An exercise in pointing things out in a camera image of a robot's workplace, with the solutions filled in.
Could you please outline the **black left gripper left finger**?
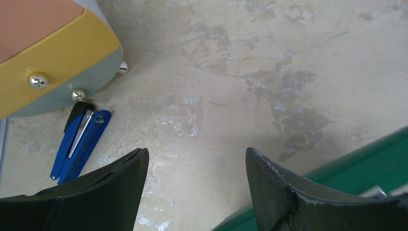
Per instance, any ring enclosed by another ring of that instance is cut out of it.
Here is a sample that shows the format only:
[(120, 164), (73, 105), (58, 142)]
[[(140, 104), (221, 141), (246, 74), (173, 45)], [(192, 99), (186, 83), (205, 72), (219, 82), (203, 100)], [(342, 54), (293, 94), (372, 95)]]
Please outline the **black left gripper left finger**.
[(147, 178), (149, 152), (116, 161), (34, 195), (0, 201), (3, 231), (131, 231)]

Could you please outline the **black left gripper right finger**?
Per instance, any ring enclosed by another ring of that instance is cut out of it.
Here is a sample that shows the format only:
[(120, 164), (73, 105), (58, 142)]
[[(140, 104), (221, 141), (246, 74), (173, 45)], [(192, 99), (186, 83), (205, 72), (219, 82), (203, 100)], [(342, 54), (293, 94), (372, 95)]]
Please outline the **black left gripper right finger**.
[(260, 231), (405, 231), (408, 196), (374, 199), (340, 192), (304, 178), (255, 148), (246, 173)]

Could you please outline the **green jewelry box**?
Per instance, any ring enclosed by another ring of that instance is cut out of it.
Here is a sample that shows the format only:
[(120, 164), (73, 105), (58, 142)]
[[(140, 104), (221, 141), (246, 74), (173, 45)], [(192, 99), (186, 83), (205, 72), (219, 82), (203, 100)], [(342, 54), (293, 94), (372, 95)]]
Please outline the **green jewelry box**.
[[(408, 195), (408, 130), (402, 128), (303, 177), (352, 195), (374, 186), (388, 197)], [(227, 217), (216, 230), (258, 231), (253, 204)]]

